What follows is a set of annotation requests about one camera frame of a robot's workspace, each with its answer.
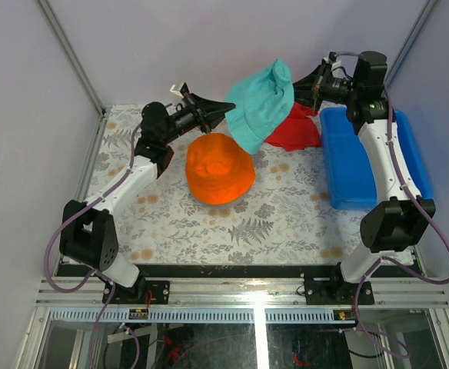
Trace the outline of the orange hat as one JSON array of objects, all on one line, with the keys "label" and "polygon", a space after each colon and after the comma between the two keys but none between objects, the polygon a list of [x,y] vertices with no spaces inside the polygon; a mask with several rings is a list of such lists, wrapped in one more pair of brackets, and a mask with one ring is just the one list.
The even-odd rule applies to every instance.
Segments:
[{"label": "orange hat", "polygon": [[202,135],[189,145],[185,174],[191,194],[209,205],[238,200],[256,179],[249,153],[221,133]]}]

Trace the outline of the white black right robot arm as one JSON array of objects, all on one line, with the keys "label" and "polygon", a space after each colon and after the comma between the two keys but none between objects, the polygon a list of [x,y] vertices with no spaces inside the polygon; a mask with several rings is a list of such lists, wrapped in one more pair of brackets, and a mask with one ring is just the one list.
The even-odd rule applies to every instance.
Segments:
[{"label": "white black right robot arm", "polygon": [[398,141],[397,120],[384,85],[387,58],[380,52],[354,54],[354,74],[339,78],[335,65],[342,52],[330,52],[320,65],[299,81],[291,80],[281,60],[237,83],[226,102],[205,109],[204,132],[227,121],[233,139],[254,154],[280,125],[293,104],[317,111],[325,101],[343,104],[347,119],[371,166],[377,205],[361,221],[361,243],[340,264],[341,276],[329,284],[338,303],[356,295],[355,282],[364,281],[382,261],[393,264],[399,252],[415,246],[433,224],[434,201],[424,198],[412,181]]}]

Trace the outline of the aluminium corner frame post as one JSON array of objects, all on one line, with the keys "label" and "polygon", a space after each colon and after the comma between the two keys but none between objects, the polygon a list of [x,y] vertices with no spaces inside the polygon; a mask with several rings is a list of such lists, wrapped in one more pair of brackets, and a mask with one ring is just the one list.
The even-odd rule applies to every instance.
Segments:
[{"label": "aluminium corner frame post", "polygon": [[106,107],[101,101],[97,91],[95,90],[93,84],[91,83],[88,74],[86,73],[81,61],[79,60],[77,53],[69,40],[69,37],[64,30],[58,16],[55,14],[55,10],[52,4],[48,0],[36,0],[36,5],[39,7],[40,11],[45,18],[48,27],[51,29],[56,41],[58,42],[62,53],[66,57],[75,77],[78,79],[81,88],[86,94],[91,106],[95,110],[98,116],[104,117],[106,112]]}]

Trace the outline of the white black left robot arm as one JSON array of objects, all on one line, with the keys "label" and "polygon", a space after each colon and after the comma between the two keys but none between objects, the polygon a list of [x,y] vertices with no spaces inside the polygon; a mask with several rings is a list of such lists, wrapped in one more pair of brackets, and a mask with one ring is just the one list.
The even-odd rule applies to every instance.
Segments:
[{"label": "white black left robot arm", "polygon": [[145,298],[147,285],[138,267],[118,253],[118,213],[168,168],[175,139],[195,128],[210,134],[235,107],[188,91],[181,96],[183,102],[174,113],[157,101],[143,107],[141,122],[131,135],[128,164],[93,196],[72,200],[64,208],[60,253],[120,286],[121,296],[133,304]]}]

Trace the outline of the grey bucket hat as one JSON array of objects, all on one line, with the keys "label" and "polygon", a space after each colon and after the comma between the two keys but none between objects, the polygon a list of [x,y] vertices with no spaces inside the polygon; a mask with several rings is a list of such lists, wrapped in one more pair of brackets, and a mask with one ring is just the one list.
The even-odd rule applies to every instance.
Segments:
[{"label": "grey bucket hat", "polygon": [[236,198],[233,201],[229,201],[224,204],[208,204],[208,207],[217,210],[233,208],[234,206],[240,204],[246,198],[246,196],[246,194],[243,194],[239,198]]}]

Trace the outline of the aluminium mounting rail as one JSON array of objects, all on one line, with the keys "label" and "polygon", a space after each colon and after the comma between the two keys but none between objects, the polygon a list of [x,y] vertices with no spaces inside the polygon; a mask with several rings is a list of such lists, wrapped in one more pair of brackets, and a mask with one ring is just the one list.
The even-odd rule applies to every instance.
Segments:
[{"label": "aluminium mounting rail", "polygon": [[[154,292],[165,307],[244,308],[263,304],[267,308],[315,307],[317,285],[306,288],[302,278],[165,278],[169,285]],[[89,307],[100,305],[108,293],[105,283],[90,278],[79,290],[55,291],[41,281],[37,306]],[[361,288],[361,308],[430,309],[448,308],[444,288],[411,278],[373,278]]]}]

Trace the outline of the red cloth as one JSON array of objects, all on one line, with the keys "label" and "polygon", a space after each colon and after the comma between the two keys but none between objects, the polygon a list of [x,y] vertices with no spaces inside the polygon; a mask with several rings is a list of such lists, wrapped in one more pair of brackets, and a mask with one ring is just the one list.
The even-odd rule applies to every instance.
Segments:
[{"label": "red cloth", "polygon": [[265,143],[283,148],[285,151],[320,148],[321,136],[312,118],[318,113],[295,102],[279,126],[265,139]]}]

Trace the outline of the right aluminium corner post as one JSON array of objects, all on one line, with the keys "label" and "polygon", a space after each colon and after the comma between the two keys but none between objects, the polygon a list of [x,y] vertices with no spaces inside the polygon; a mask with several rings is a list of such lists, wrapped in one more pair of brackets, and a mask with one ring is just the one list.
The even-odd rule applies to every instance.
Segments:
[{"label": "right aluminium corner post", "polygon": [[433,17],[434,13],[437,11],[441,0],[427,0],[424,2],[421,10],[419,11],[410,31],[408,32],[402,46],[397,52],[391,66],[387,70],[385,76],[385,86],[391,88],[394,84],[395,79],[399,75],[401,69],[403,68],[407,58],[414,49],[417,41],[424,33],[429,21]]}]

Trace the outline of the blue plastic bin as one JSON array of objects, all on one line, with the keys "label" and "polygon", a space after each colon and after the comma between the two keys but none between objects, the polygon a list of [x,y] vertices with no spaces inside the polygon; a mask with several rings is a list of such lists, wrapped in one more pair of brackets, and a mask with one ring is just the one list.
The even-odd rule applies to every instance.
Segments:
[{"label": "blue plastic bin", "polygon": [[[320,112],[330,203],[338,210],[370,211],[377,205],[374,176],[366,151],[354,133],[346,111],[345,107],[330,107]],[[402,111],[397,110],[395,113],[407,168],[421,195],[432,198],[431,183],[411,124]]]}]

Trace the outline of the teal bucket hat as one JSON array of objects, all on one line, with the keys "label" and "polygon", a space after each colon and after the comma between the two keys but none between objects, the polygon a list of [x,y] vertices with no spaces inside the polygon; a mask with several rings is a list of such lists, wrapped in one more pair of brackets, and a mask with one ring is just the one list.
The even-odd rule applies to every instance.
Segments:
[{"label": "teal bucket hat", "polygon": [[294,104],[291,71],[281,59],[233,85],[226,101],[235,108],[225,114],[228,130],[250,155],[286,119]]}]

